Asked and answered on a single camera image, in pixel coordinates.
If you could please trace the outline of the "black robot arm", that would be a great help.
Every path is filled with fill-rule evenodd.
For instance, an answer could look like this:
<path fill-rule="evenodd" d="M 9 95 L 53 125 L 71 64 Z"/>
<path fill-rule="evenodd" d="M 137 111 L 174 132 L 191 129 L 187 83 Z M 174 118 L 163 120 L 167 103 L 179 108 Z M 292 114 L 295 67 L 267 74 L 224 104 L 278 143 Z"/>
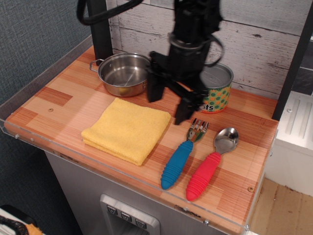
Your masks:
<path fill-rule="evenodd" d="M 167 56 L 152 51 L 147 68 L 147 98 L 162 99 L 167 87 L 180 97 L 175 124 L 189 119 L 203 105 L 208 90 L 200 79 L 213 36 L 222 21 L 218 0 L 175 1 L 175 25 L 169 36 Z"/>

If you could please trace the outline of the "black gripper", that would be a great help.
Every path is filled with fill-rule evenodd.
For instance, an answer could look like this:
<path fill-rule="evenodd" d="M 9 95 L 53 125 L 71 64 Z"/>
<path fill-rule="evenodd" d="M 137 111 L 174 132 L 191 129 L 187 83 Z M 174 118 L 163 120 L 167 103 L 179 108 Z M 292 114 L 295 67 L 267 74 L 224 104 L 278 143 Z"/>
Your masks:
<path fill-rule="evenodd" d="M 169 54 L 150 52 L 150 67 L 147 78 L 147 98 L 149 102 L 161 100 L 167 86 L 181 97 L 175 114 L 175 125 L 188 120 L 203 103 L 207 94 L 200 80 L 210 42 L 199 47 L 171 43 Z"/>

